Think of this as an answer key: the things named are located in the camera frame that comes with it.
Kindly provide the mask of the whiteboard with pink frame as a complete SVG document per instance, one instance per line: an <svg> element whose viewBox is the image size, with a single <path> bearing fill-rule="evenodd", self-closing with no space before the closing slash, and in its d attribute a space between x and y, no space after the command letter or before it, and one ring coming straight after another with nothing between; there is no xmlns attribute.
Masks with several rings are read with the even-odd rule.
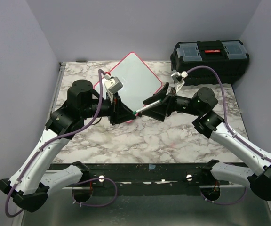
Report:
<svg viewBox="0 0 271 226"><path fill-rule="evenodd" d="M133 112L142 108L143 101L162 88L158 76L134 52L127 54L107 73L118 77L123 84L118 94L122 102Z"/></svg>

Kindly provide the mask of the green whiteboard marker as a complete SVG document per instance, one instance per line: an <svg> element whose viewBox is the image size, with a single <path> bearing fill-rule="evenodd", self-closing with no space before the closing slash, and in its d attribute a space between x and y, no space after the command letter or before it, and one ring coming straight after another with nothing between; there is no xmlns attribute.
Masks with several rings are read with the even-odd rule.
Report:
<svg viewBox="0 0 271 226"><path fill-rule="evenodd" d="M148 110L148 109L150 109L150 108L156 106L156 105L159 104L160 102L161 102L161 100L157 100L157 101L155 101L155 102L153 102L153 103L151 103L151 104L145 105L145 106L143 106L142 108L140 108L140 109L138 109L138 110L136 110L136 111L133 111L133 115L137 115L137 114L140 113L140 112L143 112L143 111L145 111L145 110Z"/></svg>

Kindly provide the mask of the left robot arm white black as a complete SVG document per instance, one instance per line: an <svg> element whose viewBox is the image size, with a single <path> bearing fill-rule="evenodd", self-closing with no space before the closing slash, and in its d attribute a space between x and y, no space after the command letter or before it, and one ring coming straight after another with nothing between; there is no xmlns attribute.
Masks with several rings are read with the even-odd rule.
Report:
<svg viewBox="0 0 271 226"><path fill-rule="evenodd" d="M84 120L107 117L116 125L135 119L118 94L123 87L117 77L104 77L96 91L88 80L77 80L67 90L67 100L54 111L46 123L41 138L22 167L11 177L0 180L0 190L7 200L22 210L37 211L48 197L68 186L84 186L93 178L90 169L80 161L53 175L46 175L52 161L76 133Z"/></svg>

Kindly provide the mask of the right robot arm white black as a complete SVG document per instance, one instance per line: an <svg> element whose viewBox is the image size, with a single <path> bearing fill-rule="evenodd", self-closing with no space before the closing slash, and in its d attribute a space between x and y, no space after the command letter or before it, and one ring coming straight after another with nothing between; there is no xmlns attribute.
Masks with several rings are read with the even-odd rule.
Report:
<svg viewBox="0 0 271 226"><path fill-rule="evenodd" d="M158 93L143 101L146 109L142 114L159 121L164 121L173 112L194 115L193 125L197 132L227 148L246 165L240 167L212 160L201 173L202 181L208 185L229 181L271 201L271 153L244 138L213 111L218 100L212 89L202 87L192 98L187 98L167 92L168 87L166 83Z"/></svg>

